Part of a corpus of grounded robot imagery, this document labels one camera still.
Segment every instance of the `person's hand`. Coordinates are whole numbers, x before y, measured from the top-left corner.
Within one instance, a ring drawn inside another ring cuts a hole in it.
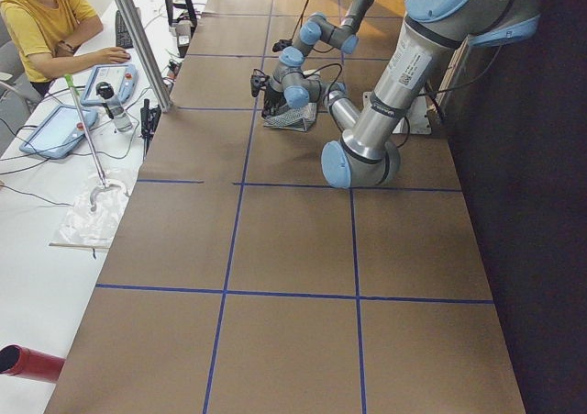
[[[130,54],[121,47],[108,47],[95,52],[96,64],[124,63],[130,59]]]

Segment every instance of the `man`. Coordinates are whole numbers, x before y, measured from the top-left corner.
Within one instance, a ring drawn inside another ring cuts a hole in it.
[[[53,79],[96,64],[123,63],[130,55],[109,47],[73,56],[102,31],[102,21],[86,0],[0,0],[0,12],[33,87],[45,95]]]

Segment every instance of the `red cylinder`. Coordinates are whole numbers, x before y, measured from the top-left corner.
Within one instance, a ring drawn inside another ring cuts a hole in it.
[[[0,374],[43,382],[57,382],[65,359],[18,345],[0,351]]]

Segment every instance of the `industrial robot arm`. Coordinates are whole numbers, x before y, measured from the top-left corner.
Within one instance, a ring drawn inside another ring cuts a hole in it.
[[[473,47],[527,39],[535,33],[539,19],[539,0],[405,0],[406,15],[396,51],[370,103],[359,111],[343,85],[308,82],[301,66],[319,39],[352,52],[360,21],[372,1],[353,0],[341,28],[332,28],[319,14],[312,15],[293,46],[283,51],[265,92],[265,106],[269,107],[286,103],[295,108],[323,100],[344,129],[340,140],[327,143],[322,152],[323,174],[334,187],[392,180],[400,156],[389,138],[444,54],[457,49],[467,37]]]

